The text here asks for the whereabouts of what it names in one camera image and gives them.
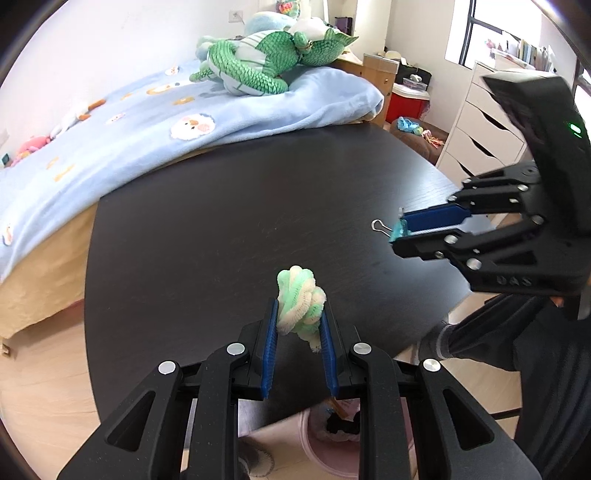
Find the drawer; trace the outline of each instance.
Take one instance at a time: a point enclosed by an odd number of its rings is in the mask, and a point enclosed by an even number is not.
[[[498,158],[490,155],[486,148],[459,128],[455,128],[452,136],[447,140],[447,152],[474,175],[504,166]]]
[[[484,83],[484,80],[482,80],[482,76],[488,75],[489,73],[493,73],[494,70],[488,69],[488,68],[483,67],[482,65],[476,63],[474,65],[473,71],[474,71],[474,73],[472,73],[472,83],[475,83],[476,85],[480,85],[482,88],[485,88],[488,90],[486,83]]]
[[[457,128],[470,135],[504,165],[515,163],[523,147],[520,138],[469,102],[463,104]]]
[[[444,152],[439,158],[437,168],[448,179],[455,183],[458,188],[462,188],[462,180],[470,176],[462,169],[458,161],[447,152]]]
[[[501,106],[494,100],[492,94],[488,90],[480,87],[479,85],[471,84],[470,89],[468,90],[468,97],[466,98],[466,101],[470,102],[474,106],[477,106],[483,112],[486,112],[497,122],[506,127],[522,142],[524,141],[519,129],[511,123],[509,117],[503,111]]]

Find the window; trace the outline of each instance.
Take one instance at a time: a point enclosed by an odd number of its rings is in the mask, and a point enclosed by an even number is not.
[[[591,77],[577,61],[577,76],[573,82],[574,103],[583,117],[587,130],[591,127]]]
[[[521,39],[540,43],[542,12],[531,0],[456,0],[446,59],[495,65],[492,48],[517,55]]]

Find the dark wooden table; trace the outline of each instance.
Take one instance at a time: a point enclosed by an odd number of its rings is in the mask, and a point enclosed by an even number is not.
[[[99,203],[86,276],[86,349],[99,416],[156,365],[204,360],[259,320],[277,273],[311,268],[339,321],[392,356],[468,292],[447,261],[394,255],[371,221],[457,190],[388,132],[358,124],[226,145],[155,171]],[[485,229],[486,219],[467,228]],[[274,385],[240,430],[328,396],[322,359],[279,338]]]

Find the light blue blanket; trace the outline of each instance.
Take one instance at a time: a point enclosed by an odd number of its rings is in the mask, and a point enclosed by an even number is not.
[[[207,145],[371,117],[384,100],[366,80],[329,67],[295,70],[284,77],[289,92],[264,97],[190,83],[198,69],[192,61],[111,93],[89,119],[0,170],[0,281],[78,213],[158,166]]]

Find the bed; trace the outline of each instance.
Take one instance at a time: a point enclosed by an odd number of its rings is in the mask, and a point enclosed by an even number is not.
[[[346,53],[332,68],[292,72],[285,95],[237,98],[215,82],[190,83],[198,66],[111,93],[91,118],[0,171],[0,204],[16,199],[0,212],[0,339],[83,300],[100,197],[223,144],[350,122],[381,126],[397,67]]]

